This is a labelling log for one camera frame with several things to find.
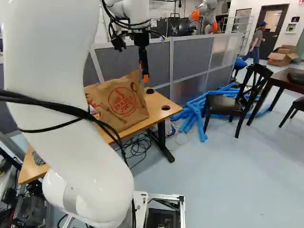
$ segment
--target paper bag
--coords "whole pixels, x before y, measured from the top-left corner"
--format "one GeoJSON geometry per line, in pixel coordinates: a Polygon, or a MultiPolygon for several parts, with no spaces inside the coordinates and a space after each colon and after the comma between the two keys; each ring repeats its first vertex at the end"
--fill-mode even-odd
{"type": "Polygon", "coordinates": [[[134,71],[119,79],[85,87],[86,100],[98,112],[98,119],[117,132],[149,118],[139,75],[139,71],[134,71]]]}

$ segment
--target cardboard box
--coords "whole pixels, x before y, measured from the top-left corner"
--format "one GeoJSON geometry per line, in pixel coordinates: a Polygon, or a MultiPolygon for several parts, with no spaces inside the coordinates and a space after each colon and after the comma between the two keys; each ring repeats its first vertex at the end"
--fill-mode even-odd
{"type": "Polygon", "coordinates": [[[299,58],[295,53],[296,46],[282,45],[281,47],[274,50],[268,56],[268,64],[277,67],[283,67],[290,64],[291,60],[299,58]]]}

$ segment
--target jeans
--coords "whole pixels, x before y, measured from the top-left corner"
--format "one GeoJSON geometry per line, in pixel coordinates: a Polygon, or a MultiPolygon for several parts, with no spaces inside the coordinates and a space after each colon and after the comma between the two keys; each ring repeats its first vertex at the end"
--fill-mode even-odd
{"type": "Polygon", "coordinates": [[[260,47],[254,47],[252,52],[248,52],[242,60],[246,61],[248,58],[253,58],[253,64],[259,63],[260,61],[260,47]]]}

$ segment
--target cap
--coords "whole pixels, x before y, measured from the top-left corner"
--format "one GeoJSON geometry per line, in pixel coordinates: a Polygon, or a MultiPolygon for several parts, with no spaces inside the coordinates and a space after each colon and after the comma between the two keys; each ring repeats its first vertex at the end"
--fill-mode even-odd
{"type": "Polygon", "coordinates": [[[265,25],[268,25],[265,21],[262,21],[261,24],[260,24],[260,27],[263,27],[265,25]]]}

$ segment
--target wooden chair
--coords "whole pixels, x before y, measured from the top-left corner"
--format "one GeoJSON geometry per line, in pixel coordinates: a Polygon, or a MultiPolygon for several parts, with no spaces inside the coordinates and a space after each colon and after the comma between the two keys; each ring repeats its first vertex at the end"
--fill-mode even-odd
{"type": "Polygon", "coordinates": [[[284,125],[284,123],[286,122],[286,120],[288,119],[288,117],[291,115],[292,112],[294,113],[291,115],[290,119],[292,119],[299,110],[304,112],[304,96],[300,97],[299,99],[293,102],[293,105],[290,107],[289,111],[287,112],[286,116],[280,123],[279,127],[281,128],[284,125]]]}
{"type": "Polygon", "coordinates": [[[260,64],[250,65],[247,68],[247,73],[243,84],[241,84],[239,93],[236,98],[222,96],[222,95],[207,95],[205,106],[202,112],[202,117],[206,116],[204,132],[206,132],[210,117],[212,114],[229,115],[229,122],[233,121],[234,116],[240,116],[235,137],[238,138],[242,123],[246,117],[247,112],[250,110],[255,98],[266,84],[267,80],[271,77],[273,72],[260,64]],[[256,72],[260,74],[257,83],[251,89],[244,92],[245,87],[251,78],[252,74],[256,72]]]}

